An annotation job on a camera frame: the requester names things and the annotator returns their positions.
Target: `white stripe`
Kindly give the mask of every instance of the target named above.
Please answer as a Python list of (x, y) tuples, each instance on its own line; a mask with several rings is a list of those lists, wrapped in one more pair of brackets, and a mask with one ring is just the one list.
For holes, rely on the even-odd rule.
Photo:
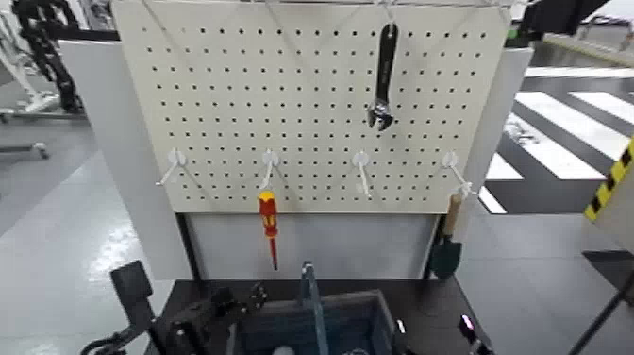
[(629, 139), (623, 134), (560, 103), (545, 93), (519, 92), (515, 99), (615, 161), (629, 144)]
[(489, 190), (486, 187), (482, 186), (482, 188), (480, 189), (480, 194), (478, 196), (480, 197), (480, 201), (484, 203), (484, 206), (487, 207), (487, 210), (489, 210), (489, 212), (493, 214), (507, 213), (507, 210), (505, 210), (504, 207), (502, 207), (502, 205), (500, 205), (500, 203), (497, 202), (495, 197), (493, 197), (493, 195), (489, 192)]
[(487, 172), (487, 180), (523, 180), (522, 174), (518, 173), (507, 161), (499, 154), (493, 154), (489, 171)]
[(515, 138), (513, 141), (560, 179), (604, 178), (588, 163), (513, 113), (509, 115), (504, 130), (511, 138), (521, 134), (523, 139), (518, 141)]
[(570, 95), (604, 110), (630, 124), (634, 124), (634, 105), (609, 93), (572, 92)]
[(526, 68), (526, 77), (634, 77), (632, 68), (575, 68), (575, 67), (530, 67)]

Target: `shovel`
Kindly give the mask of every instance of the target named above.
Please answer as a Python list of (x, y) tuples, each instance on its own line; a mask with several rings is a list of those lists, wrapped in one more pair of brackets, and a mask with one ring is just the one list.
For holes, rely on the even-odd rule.
[(452, 194), (449, 198), (449, 211), (444, 218), (441, 239), (431, 251), (431, 271), (441, 280), (451, 278), (460, 264), (462, 243), (452, 242), (454, 228), (458, 220), (458, 211), (462, 203), (460, 193)]

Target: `pegboard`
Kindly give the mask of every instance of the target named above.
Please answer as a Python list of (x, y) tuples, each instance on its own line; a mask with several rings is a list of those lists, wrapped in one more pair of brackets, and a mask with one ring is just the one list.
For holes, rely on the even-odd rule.
[[(497, 7), (393, 6), (399, 38), (377, 132), (374, 5), (115, 2), (125, 56), (175, 211), (256, 212), (266, 165), (280, 212), (443, 213), (458, 186), (509, 25)], [(360, 150), (370, 193), (359, 191)]]

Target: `wrench head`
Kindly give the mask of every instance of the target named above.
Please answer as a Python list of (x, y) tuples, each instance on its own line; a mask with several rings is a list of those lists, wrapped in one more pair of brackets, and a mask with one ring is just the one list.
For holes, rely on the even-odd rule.
[(373, 128), (378, 122), (378, 130), (385, 130), (392, 125), (394, 117), (390, 114), (390, 105), (382, 100), (376, 100), (368, 108), (368, 124)]

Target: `screwdriver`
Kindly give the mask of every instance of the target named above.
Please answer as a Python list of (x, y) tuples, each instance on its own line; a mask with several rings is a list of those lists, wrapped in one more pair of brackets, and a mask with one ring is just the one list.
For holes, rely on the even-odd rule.
[(271, 248), (271, 258), (273, 259), (273, 269), (277, 271), (277, 208), (275, 207), (275, 195), (270, 190), (259, 193), (259, 215), (264, 223), (264, 234), (269, 240)]

